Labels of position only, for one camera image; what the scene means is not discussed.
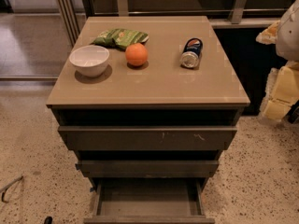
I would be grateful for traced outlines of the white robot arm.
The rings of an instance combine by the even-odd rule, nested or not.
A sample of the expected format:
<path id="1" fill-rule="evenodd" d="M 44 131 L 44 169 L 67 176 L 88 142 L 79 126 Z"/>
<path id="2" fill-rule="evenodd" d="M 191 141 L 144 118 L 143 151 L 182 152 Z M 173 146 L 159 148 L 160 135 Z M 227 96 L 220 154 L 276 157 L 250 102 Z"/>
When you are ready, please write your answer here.
<path id="1" fill-rule="evenodd" d="M 256 41 L 276 47 L 277 56 L 287 62 L 272 68 L 260 106 L 263 118 L 281 121 L 299 101 L 299 0 L 289 7 L 279 21 L 259 33 Z"/>

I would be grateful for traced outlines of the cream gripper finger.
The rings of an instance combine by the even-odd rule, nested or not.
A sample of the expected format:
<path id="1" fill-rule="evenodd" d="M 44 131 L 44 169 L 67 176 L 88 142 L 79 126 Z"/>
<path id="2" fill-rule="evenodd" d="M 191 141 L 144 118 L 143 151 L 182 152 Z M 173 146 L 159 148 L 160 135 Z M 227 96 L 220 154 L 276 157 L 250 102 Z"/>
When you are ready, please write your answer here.
<path id="1" fill-rule="evenodd" d="M 299 100 L 299 62 L 288 61 L 280 69 L 272 68 L 261 103 L 261 114 L 271 120 L 282 120 Z"/>
<path id="2" fill-rule="evenodd" d="M 278 25 L 280 21 L 275 21 L 256 36 L 256 41 L 261 44 L 275 44 L 278 39 Z"/>

